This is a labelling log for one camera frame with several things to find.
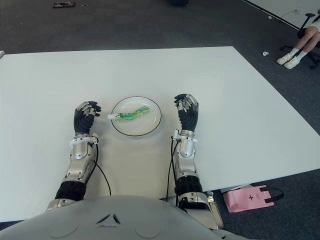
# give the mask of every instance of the white plate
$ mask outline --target white plate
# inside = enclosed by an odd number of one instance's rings
[[[114,128],[128,136],[142,136],[155,130],[161,121],[159,106],[149,98],[132,96],[118,102],[112,110],[112,114],[133,113],[139,108],[148,107],[150,112],[132,120],[111,120]]]

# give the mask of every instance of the white wall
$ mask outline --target white wall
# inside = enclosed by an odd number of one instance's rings
[[[297,8],[301,8],[301,13],[296,14],[295,12],[291,12],[282,18],[289,23],[301,27],[301,25],[306,20],[306,13],[317,14],[318,9],[320,9],[320,1],[319,0],[248,0],[249,2],[258,5],[259,7],[264,8],[265,10],[281,17],[282,15],[295,10]]]

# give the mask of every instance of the toothpaste tube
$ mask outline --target toothpaste tube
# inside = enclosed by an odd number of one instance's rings
[[[108,114],[108,119],[109,120],[116,120],[116,121],[121,121],[121,120],[132,120],[136,119],[140,116],[145,115],[146,113],[150,112],[150,108],[147,106],[141,107],[135,112],[131,113],[114,113],[114,114]]]

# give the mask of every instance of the black cable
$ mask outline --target black cable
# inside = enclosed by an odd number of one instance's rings
[[[95,157],[95,162],[94,162],[94,166],[92,168],[92,171],[90,172],[88,178],[85,180],[84,182],[84,185],[87,186],[87,183],[89,182],[90,178],[91,178],[91,175],[94,173],[94,170],[97,166],[97,163],[98,163],[98,158],[99,158],[99,148],[98,148],[98,144],[95,145],[95,149],[96,149],[96,157]]]
[[[111,196],[111,188],[110,188],[110,184],[109,184],[109,182],[108,182],[108,179],[107,179],[107,177],[106,177],[106,175],[105,175],[104,171],[102,171],[102,169],[101,169],[101,167],[99,166],[99,164],[96,164],[96,166],[100,169],[101,173],[103,174],[104,179],[105,179],[105,181],[106,181],[106,184],[108,184],[109,194],[110,194],[110,196]]]
[[[86,179],[86,181],[84,182],[84,184],[87,186],[87,183],[89,182],[92,174],[94,173],[95,169],[96,169],[96,166],[100,169],[101,173],[103,174],[104,176],[104,179],[106,181],[106,183],[108,184],[108,188],[109,188],[109,193],[110,193],[110,196],[111,196],[111,188],[110,188],[110,184],[108,182],[108,179],[104,173],[104,171],[101,169],[101,167],[98,165],[98,158],[99,158],[99,148],[98,148],[98,144],[95,145],[95,148],[96,148],[96,158],[95,158],[95,161],[94,161],[94,166],[92,168],[92,171],[90,172],[88,178]]]
[[[293,12],[295,12],[296,10],[297,10],[297,9],[292,10],[292,11],[289,11],[289,12],[283,14],[282,16],[280,16],[280,19],[283,19],[284,16],[286,16],[286,15],[288,15],[288,14],[290,14],[290,13],[293,13]],[[274,17],[274,21],[275,21],[276,23],[278,23],[278,24],[285,24],[285,23],[284,23],[283,21],[281,21],[280,19]]]
[[[169,180],[170,180],[170,170],[172,166],[172,171],[173,171],[173,179],[174,179],[174,184],[177,184],[177,176],[176,176],[176,169],[175,169],[175,164],[174,164],[174,154],[176,151],[178,145],[178,141],[176,141],[176,145],[174,146],[174,140],[172,139],[171,141],[171,160],[170,160],[170,165],[169,165],[169,171],[168,171],[168,179],[167,179],[167,186],[166,186],[166,202],[168,202],[168,194],[169,194]],[[175,198],[175,205],[178,206],[178,196]]]

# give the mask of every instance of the person's leg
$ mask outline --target person's leg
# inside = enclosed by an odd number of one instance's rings
[[[295,56],[292,58],[290,61],[288,61],[284,66],[287,69],[292,69],[295,66],[297,66],[300,63],[300,60],[307,55],[312,49],[315,48],[317,43],[320,41],[320,32],[317,32],[316,34],[313,35],[311,40],[304,46],[302,51],[299,53],[298,56]]]
[[[279,58],[276,62],[280,65],[285,64],[286,62],[290,61],[294,55],[299,52],[301,48],[317,33],[319,32],[318,28],[315,26],[310,26],[305,30],[304,36],[297,42],[294,48],[284,55],[283,57]]]
[[[311,52],[312,49],[315,48],[315,46],[317,45],[317,43],[319,41],[320,41],[320,32],[317,32],[315,35],[313,35],[311,40],[304,46],[302,51],[305,52],[305,53]]]
[[[319,32],[319,30],[315,26],[308,27],[305,30],[304,36],[297,42],[294,48],[299,50],[302,49],[317,32]]]

